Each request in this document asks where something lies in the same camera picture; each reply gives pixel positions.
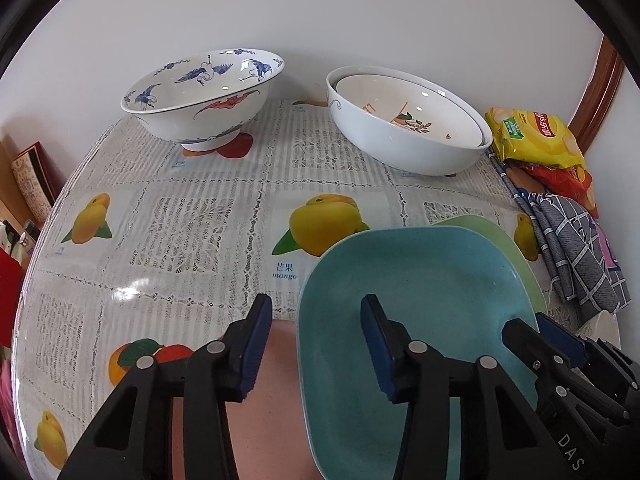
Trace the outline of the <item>red paper bag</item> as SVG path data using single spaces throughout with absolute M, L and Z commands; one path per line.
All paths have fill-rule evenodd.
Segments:
M 9 348 L 25 271 L 3 249 L 0 250 L 0 344 Z

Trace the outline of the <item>red chips bag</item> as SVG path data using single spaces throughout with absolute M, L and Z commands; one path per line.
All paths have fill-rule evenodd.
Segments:
M 549 168 L 531 162 L 519 162 L 518 166 L 549 192 L 571 198 L 583 206 L 593 218 L 599 218 L 593 178 L 582 166 Z

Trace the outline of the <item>grey checked cloth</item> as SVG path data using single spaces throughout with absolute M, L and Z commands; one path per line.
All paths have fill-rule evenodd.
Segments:
M 529 192 L 506 173 L 494 151 L 488 152 L 514 202 L 532 222 L 534 240 L 564 304 L 587 321 L 601 311 L 612 314 L 631 304 L 622 268 L 593 216 L 576 200 L 553 193 Z

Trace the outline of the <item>white lemon print bowl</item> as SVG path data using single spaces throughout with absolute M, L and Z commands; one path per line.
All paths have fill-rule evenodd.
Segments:
M 336 84 L 337 93 L 365 112 L 440 143 L 479 148 L 482 128 L 444 92 L 391 76 L 352 75 Z

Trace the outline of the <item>pink square plate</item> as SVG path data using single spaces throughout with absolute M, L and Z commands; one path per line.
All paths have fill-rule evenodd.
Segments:
M 319 479 L 300 398 L 295 323 L 271 324 L 254 389 L 227 415 L 242 479 Z

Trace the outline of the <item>yellow chips bag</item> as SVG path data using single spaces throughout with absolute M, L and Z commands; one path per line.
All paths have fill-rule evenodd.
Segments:
M 566 169 L 586 161 L 574 134 L 559 116 L 491 107 L 485 113 L 498 159 Z

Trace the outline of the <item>large white bowl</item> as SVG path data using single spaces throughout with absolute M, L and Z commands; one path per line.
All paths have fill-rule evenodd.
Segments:
M 352 75 L 391 76 L 444 92 L 450 101 L 466 110 L 482 128 L 485 142 L 479 148 L 457 148 L 436 142 L 365 112 L 337 93 L 336 84 Z M 363 153 L 395 169 L 441 177 L 473 166 L 490 147 L 492 134 L 486 120 L 474 108 L 449 90 L 429 80 L 391 68 L 344 66 L 326 75 L 326 94 L 331 118 L 343 136 Z

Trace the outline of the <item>green square plate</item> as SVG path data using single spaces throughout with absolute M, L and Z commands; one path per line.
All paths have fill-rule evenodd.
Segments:
M 548 313 L 544 293 L 538 284 L 535 273 L 518 249 L 518 246 L 498 224 L 476 214 L 462 214 L 462 216 L 440 220 L 436 222 L 436 226 L 458 226 L 459 228 L 477 232 L 477 234 L 490 240 L 510 260 L 515 271 L 518 272 L 534 312 Z

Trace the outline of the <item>brown wooden door frame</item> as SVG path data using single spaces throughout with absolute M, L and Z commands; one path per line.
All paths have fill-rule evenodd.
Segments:
M 625 68 L 612 42 L 603 36 L 590 81 L 568 126 L 583 153 L 588 151 L 608 116 Z

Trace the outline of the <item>patterned red box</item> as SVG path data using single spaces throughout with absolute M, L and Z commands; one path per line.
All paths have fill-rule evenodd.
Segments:
M 48 156 L 42 145 L 35 142 L 19 152 L 12 160 L 11 168 L 35 224 L 43 226 L 58 198 L 58 185 L 51 176 Z

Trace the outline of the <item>white floral bowl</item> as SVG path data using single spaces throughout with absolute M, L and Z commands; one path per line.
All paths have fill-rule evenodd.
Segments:
M 589 321 L 585 322 L 578 328 L 576 332 L 578 337 L 589 338 L 594 341 L 602 339 L 612 344 L 617 349 L 622 348 L 620 342 L 620 328 L 618 327 L 617 318 L 607 310 L 600 311 Z

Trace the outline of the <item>blue square plate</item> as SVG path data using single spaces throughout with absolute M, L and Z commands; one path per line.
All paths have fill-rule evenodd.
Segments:
M 444 356 L 493 356 L 529 402 L 534 374 L 502 343 L 506 321 L 535 312 L 510 260 L 458 226 L 367 231 L 329 249 L 300 295 L 297 353 L 306 429 L 327 479 L 388 479 L 406 409 L 387 400 L 360 326 L 364 296 Z

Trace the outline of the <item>fruit print tablecloth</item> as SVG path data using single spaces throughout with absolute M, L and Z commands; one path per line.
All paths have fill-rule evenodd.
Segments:
M 74 445 L 119 378 L 124 344 L 198 347 L 258 292 L 277 318 L 295 318 L 317 260 L 273 247 L 323 194 L 349 197 L 372 229 L 475 214 L 512 233 L 518 218 L 487 157 L 453 177 L 409 174 L 355 148 L 320 106 L 268 103 L 229 156 L 186 156 L 121 120 L 67 181 L 24 281 L 13 396 L 32 476 L 58 475 L 36 445 L 42 415 Z

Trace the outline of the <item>blue crane patterned bowl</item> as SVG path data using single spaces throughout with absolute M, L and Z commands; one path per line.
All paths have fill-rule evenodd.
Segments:
M 209 152 L 233 141 L 260 112 L 284 68 L 282 56 L 255 48 L 190 55 L 141 78 L 120 107 L 152 136 Z

